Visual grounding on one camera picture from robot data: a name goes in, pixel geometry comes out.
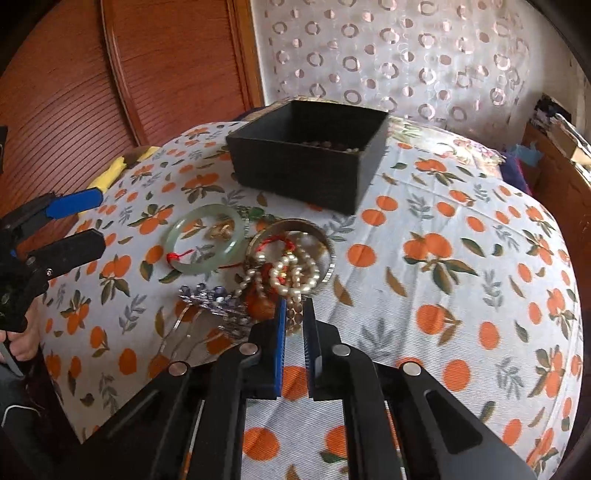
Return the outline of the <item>person's left hand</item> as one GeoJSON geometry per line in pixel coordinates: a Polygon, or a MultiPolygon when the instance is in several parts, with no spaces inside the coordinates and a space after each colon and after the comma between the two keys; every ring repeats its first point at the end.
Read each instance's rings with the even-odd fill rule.
{"type": "Polygon", "coordinates": [[[35,299],[26,313],[27,328],[23,333],[0,332],[0,340],[9,340],[9,350],[19,362],[32,360],[40,345],[39,300],[35,299]]]}

